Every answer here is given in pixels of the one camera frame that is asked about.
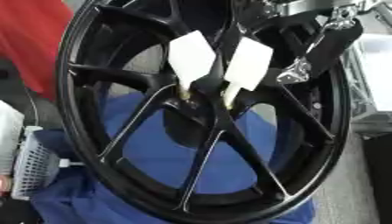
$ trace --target black spoke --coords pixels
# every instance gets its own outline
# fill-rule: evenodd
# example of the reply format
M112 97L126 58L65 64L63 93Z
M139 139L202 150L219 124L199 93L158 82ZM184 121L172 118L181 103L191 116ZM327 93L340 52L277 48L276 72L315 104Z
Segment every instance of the black spoke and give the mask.
M179 189L180 202L176 209L188 211L188 202L193 193L193 190L198 182L200 174L214 149L214 146L220 139L222 134L221 129L213 128L211 133L206 138L206 141L198 148L195 158L193 159L191 170L184 184Z
M153 74L137 73L122 69L99 66L85 66L70 63L71 71L75 73L75 84L83 86L95 84L97 81L114 82L145 92L154 81Z
M333 140L334 135L295 97L285 86L279 88L282 97L274 106L279 107L291 118L302 124L307 135L312 136L312 141Z
M281 31L282 37L294 54L294 57L302 56L305 51L305 45L292 29L293 28L287 28Z
M153 94L147 94L143 101L137 106L127 122L115 134L105 151L100 155L104 163L114 164L123 156L123 146L137 128L152 116L158 109L162 108L164 102L173 93L173 85L166 86Z
M118 18L132 25L140 25L146 30L165 35L166 37L176 38L189 32L179 17L160 17L130 8L124 9L100 4L96 5L96 7L103 15Z
M257 150L236 127L234 122L232 122L230 128L225 132L224 140L233 147L233 149L237 151L255 171L257 176L255 188L262 193L273 192L274 196L279 195L279 198L282 195L284 197L289 195L273 171L263 162L257 153Z

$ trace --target white container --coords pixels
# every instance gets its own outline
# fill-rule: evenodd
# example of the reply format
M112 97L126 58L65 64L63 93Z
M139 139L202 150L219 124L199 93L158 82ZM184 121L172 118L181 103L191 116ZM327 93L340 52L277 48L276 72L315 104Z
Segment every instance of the white container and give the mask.
M10 175L25 116L0 101L0 175Z

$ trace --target white basket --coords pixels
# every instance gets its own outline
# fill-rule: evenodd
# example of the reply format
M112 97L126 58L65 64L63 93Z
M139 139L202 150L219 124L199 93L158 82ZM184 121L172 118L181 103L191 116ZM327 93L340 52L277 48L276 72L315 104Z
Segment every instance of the white basket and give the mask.
M60 159L34 136L40 127L27 127L14 167L11 197L28 200L37 190L52 182L59 170Z
M25 116L0 101L0 175L10 175Z

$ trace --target bolt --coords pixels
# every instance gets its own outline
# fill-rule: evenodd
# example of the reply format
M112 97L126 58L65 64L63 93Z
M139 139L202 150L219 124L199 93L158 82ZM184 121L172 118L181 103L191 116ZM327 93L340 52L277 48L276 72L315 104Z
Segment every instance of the bolt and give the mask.
M321 109L322 105L321 105L321 103L319 103L319 102L315 102L315 103L313 103L313 107L314 107L315 109Z

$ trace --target metal bracket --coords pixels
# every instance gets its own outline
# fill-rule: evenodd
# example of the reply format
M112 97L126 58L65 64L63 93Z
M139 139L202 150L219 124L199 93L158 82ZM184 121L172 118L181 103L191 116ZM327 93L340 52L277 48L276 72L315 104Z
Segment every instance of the metal bracket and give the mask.
M310 53L319 43L324 39L328 30L344 30L352 28L355 25L355 17L358 10L355 5L348 5L344 7L337 7L333 9L331 17L324 24L323 28L317 33L312 43L308 46L304 55L294 60L293 64L286 67L276 80L281 84L293 84L305 82L309 80L309 71L312 65L307 61L306 55Z
M308 71L311 70L311 68L311 64L309 64L305 57L296 59L293 64L286 67L283 72L277 76L277 81L281 84L292 84L308 81Z
M369 11L381 2L390 0L297 0L288 3L277 3L276 13L281 17L290 17L307 11L322 11L354 5L358 11Z

